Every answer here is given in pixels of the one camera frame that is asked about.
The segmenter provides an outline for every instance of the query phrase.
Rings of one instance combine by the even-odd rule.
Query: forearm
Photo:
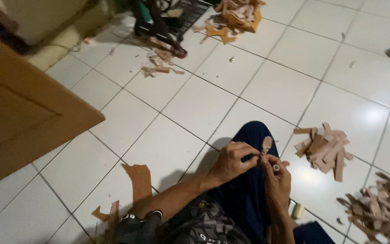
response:
[[[139,218],[153,210],[160,209],[163,213],[163,221],[176,215],[182,208],[194,198],[216,186],[218,182],[209,172],[199,173],[190,179],[180,182],[154,197],[141,201],[133,207],[133,214]]]
[[[271,213],[272,244],[295,244],[293,230],[296,224],[288,213]]]

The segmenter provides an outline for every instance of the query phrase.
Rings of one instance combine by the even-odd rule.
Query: small cylinder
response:
[[[274,169],[274,172],[278,172],[279,171],[279,165],[275,164],[273,166],[273,169]]]

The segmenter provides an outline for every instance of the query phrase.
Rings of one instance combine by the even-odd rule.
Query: wooden door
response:
[[[0,42],[0,179],[104,119]]]

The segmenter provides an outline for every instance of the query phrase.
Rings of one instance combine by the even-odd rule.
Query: person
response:
[[[317,222],[297,226],[289,216],[289,162],[279,159],[275,142],[261,157],[266,136],[273,138],[262,122],[245,124],[209,171],[135,206],[115,242],[333,244]]]

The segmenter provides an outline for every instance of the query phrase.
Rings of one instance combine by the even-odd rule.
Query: navy blue pants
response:
[[[266,136],[273,138],[267,126],[259,121],[245,124],[232,141],[242,141],[261,152]],[[275,142],[268,152],[279,157]],[[242,158],[249,160],[252,155]],[[265,196],[265,175],[261,165],[248,170],[239,177],[210,190],[207,194],[214,198],[225,214],[236,222],[253,244],[265,244],[270,215]],[[294,230],[297,244],[334,244],[317,223],[301,226]]]

